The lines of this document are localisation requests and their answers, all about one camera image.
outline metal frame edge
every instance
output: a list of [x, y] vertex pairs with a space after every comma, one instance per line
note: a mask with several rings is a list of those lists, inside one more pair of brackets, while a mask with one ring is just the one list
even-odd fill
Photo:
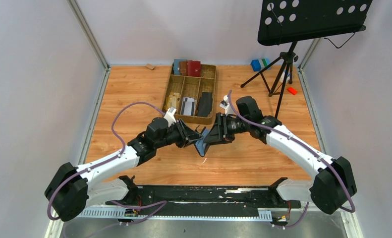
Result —
[[314, 103], [312, 102], [309, 95], [308, 83], [305, 81], [304, 71], [302, 69], [298, 70], [299, 82], [301, 83], [302, 91], [304, 92], [305, 102], [307, 103], [308, 111], [310, 112], [311, 121], [314, 126], [314, 130], [317, 136], [318, 144], [323, 153], [326, 153], [326, 143], [321, 136], [320, 124], [316, 117], [316, 112], [314, 110]]
[[348, 238], [364, 238], [356, 213], [341, 212], [341, 217]]
[[104, 97], [104, 93], [105, 93], [105, 89], [107, 87], [108, 77], [110, 76], [110, 73], [111, 73], [111, 68], [108, 68], [105, 71], [105, 75], [104, 75], [103, 81], [101, 83], [99, 92], [98, 92], [98, 97], [95, 101], [94, 111], [92, 113], [91, 122], [88, 127], [88, 132], [86, 133], [86, 136], [85, 136], [85, 142], [82, 147], [82, 152], [80, 154], [78, 164], [84, 164], [85, 160], [86, 160], [86, 156], [88, 155], [89, 145], [91, 143], [92, 135], [94, 134], [95, 124], [97, 123], [98, 113], [100, 112], [101, 102]]
[[97, 40], [95, 39], [94, 34], [91, 31], [91, 28], [89, 27], [88, 23], [86, 22], [85, 16], [83, 15], [79, 4], [77, 3], [76, 0], [67, 0], [69, 3], [70, 7], [72, 8], [73, 13], [76, 16], [76, 19], [79, 23], [79, 25], [82, 27], [83, 32], [86, 35], [86, 38], [88, 38], [89, 43], [91, 44], [92, 48], [94, 49], [95, 54], [97, 55], [97, 58], [99, 59], [100, 63], [105, 69], [108, 69], [110, 65], [108, 64], [100, 46], [97, 43]]
[[[57, 213], [53, 211], [53, 217], [57, 216]], [[63, 228], [64, 222], [61, 220], [51, 221], [49, 222], [49, 226], [47, 227], [46, 234], [44, 238], [59, 238], [61, 235], [61, 230]]]

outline red wallet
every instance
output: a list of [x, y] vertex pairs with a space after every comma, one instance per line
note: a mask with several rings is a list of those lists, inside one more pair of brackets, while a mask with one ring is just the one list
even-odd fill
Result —
[[200, 77], [200, 61], [187, 61], [187, 76]]

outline red block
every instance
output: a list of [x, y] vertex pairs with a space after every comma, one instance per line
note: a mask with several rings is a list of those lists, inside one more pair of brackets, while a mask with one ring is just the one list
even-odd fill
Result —
[[288, 87], [288, 91], [289, 91], [289, 93], [291, 93], [292, 95], [295, 95], [295, 94], [297, 94], [298, 93], [298, 91], [296, 91], [294, 88], [292, 88], [292, 87]]

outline wooden tray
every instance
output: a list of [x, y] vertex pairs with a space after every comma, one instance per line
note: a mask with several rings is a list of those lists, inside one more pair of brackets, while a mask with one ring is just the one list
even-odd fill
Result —
[[[190, 77], [190, 76], [181, 76], [174, 75], [173, 68], [171, 67], [171, 73], [169, 76], [167, 91], [164, 97], [164, 103], [162, 106], [162, 110], [165, 112], [165, 105], [167, 104], [167, 98], [171, 92], [180, 93], [180, 100], [178, 101], [177, 112], [175, 113], [175, 119], [182, 119], [187, 123], [196, 123], [196, 124], [211, 124], [214, 119], [215, 114], [215, 92], [216, 92], [216, 84], [217, 84], [217, 71], [215, 65], [202, 64], [200, 70], [201, 77]], [[203, 92], [211, 92], [212, 93], [212, 111], [209, 115], [204, 117], [196, 117], [196, 116], [185, 116], [181, 115], [181, 99], [183, 97], [191, 97], [197, 100], [196, 109], [200, 101], [200, 97]]]

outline small wooden block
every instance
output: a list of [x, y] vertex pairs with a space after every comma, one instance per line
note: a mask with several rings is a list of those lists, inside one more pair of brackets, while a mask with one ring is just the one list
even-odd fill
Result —
[[296, 93], [298, 93], [294, 88], [292, 87], [288, 87], [287, 89], [289, 91], [289, 93], [291, 93], [292, 95], [295, 95]]
[[146, 68], [150, 69], [150, 70], [154, 70], [155, 66], [149, 64], [146, 64]]

